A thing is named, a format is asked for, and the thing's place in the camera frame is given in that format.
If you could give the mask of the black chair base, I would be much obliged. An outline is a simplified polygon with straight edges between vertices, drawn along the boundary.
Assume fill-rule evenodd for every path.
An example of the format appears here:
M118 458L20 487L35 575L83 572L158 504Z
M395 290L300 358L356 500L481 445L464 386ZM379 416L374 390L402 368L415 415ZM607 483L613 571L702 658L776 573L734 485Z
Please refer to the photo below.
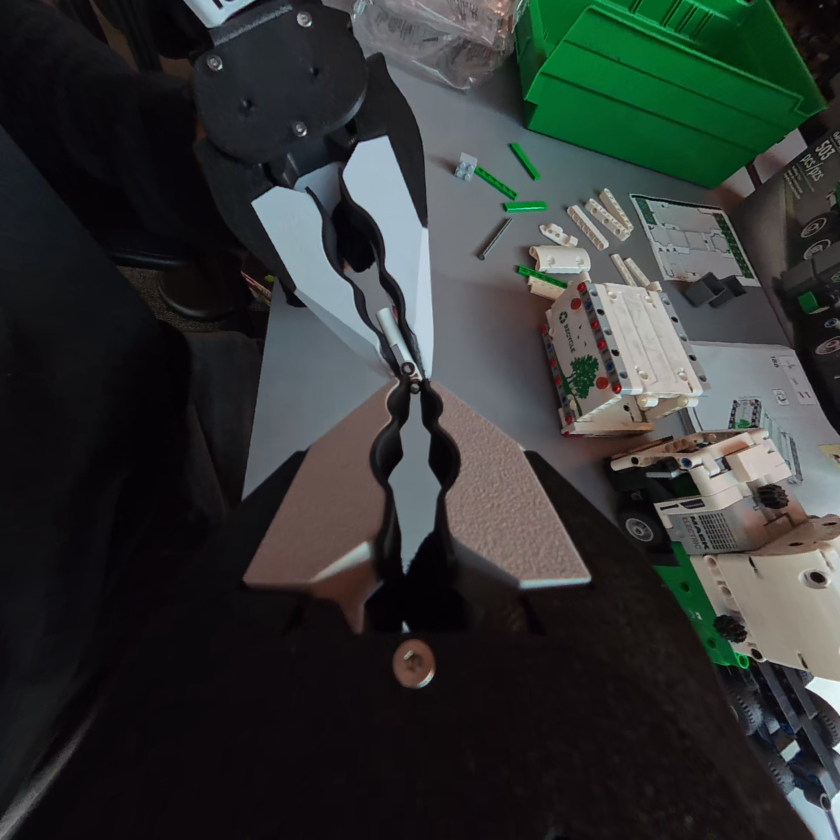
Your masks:
M108 254L122 268L156 271L159 295L175 313L203 322L220 321L228 329L253 335L252 297L241 274L245 253L239 248L193 253L113 245Z

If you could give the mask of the green plastic bin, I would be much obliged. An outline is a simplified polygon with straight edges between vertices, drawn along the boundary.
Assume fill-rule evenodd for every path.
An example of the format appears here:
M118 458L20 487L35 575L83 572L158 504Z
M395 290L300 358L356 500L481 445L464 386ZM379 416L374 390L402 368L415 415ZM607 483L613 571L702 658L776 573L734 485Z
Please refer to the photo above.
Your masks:
M740 67L736 55L759 38L773 16L771 2L529 2L516 26L514 49L519 60L530 54L541 64L588 18L596 29L617 25L636 37Z
M615 24L575 24L541 64L518 59L527 129L707 188L826 107L774 10L725 64Z

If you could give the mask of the clear plastic bag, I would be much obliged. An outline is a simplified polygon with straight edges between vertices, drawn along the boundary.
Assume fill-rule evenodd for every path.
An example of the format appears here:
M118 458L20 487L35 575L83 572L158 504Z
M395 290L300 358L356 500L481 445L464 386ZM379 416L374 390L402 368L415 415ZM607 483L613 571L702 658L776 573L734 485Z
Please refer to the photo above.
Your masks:
M529 1L358 1L363 47L456 90L486 81L512 54Z

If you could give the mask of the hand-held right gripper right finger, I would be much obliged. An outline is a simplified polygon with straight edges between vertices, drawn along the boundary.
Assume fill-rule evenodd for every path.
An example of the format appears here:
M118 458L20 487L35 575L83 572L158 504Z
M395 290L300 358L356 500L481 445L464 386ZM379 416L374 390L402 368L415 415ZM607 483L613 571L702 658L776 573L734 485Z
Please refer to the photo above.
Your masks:
M461 592L586 585L592 575L523 448L442 385L421 393L440 486L434 534Z

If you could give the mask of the grey lego axle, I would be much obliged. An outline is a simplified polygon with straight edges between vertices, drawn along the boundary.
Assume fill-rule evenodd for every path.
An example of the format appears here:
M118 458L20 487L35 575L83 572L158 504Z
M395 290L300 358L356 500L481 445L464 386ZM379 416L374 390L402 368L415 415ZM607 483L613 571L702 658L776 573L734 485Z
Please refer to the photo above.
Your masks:
M512 222L512 217L507 217L503 220L497 227L497 229L489 236L488 240L485 244L480 248L479 252L477 253L476 257L480 261L484 261L489 252L495 247L498 240L504 235L505 231L509 227Z

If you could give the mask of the lego sticker sheet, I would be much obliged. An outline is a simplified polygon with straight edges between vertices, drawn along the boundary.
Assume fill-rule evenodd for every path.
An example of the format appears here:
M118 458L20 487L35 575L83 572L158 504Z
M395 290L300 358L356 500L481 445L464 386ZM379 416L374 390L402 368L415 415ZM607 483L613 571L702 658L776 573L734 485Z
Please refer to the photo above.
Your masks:
M760 279L728 215L718 206L673 201L632 193L630 201L661 274L694 283L707 274L736 277L744 287Z

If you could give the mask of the white lego connector piece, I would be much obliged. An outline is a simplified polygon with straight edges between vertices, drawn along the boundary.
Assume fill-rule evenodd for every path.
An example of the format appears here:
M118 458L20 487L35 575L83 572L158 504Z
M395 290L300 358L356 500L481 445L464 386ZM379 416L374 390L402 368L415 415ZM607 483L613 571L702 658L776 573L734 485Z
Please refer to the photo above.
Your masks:
M380 309L375 316L385 341L394 356L400 376L407 378L412 394L419 394L422 390L424 377L398 328L393 309Z

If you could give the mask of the person's black clothing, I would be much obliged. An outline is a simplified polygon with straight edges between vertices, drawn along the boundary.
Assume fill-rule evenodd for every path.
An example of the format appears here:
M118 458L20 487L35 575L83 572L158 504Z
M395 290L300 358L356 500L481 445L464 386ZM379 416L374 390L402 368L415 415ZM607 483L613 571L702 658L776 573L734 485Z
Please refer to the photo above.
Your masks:
M156 318L93 236L231 256L198 135L184 79L2 2L2 816L242 488L255 347Z

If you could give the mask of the white lego truck container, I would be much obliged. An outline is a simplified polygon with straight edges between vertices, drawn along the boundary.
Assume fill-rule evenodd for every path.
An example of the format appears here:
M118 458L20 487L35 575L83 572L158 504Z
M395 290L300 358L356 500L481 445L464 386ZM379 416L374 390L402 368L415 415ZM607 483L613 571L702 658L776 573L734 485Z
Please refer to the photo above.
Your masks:
M545 312L542 345L570 438L648 434L711 388L676 310L657 290L580 281Z

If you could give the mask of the lego instruction booklet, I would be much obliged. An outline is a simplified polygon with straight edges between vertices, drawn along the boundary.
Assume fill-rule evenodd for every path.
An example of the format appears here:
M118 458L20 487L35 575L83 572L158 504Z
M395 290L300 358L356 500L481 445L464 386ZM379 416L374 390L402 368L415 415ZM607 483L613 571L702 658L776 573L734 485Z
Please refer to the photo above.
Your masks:
M695 342L710 390L689 409L693 431L761 427L791 470L805 510L839 512L839 436L795 352L777 344Z

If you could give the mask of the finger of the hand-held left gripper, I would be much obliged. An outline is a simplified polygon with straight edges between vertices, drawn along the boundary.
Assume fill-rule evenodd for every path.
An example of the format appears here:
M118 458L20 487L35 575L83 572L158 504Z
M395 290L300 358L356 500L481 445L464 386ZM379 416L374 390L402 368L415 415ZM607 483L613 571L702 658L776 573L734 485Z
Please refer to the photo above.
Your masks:
M434 311L424 148L391 138L357 144L341 174L351 217L370 240L380 285L423 374L434 362Z
M317 197L271 187L251 203L297 297L370 367L399 375L393 352L364 311L364 296L343 273Z

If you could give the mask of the black lego set box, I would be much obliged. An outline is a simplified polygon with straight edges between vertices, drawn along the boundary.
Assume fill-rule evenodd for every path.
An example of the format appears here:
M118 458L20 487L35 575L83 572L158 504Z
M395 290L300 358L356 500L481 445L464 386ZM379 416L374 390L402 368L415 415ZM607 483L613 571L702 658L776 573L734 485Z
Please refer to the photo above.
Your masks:
M731 220L822 398L839 398L839 131L745 198Z

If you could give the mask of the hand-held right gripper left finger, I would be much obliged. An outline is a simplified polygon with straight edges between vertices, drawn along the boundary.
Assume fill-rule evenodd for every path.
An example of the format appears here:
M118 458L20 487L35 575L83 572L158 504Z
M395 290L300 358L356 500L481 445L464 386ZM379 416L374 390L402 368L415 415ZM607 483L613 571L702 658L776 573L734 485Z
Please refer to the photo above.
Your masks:
M402 572L402 534L390 476L403 456L403 384L391 380L315 441L245 572L255 591L336 604L351 631Z

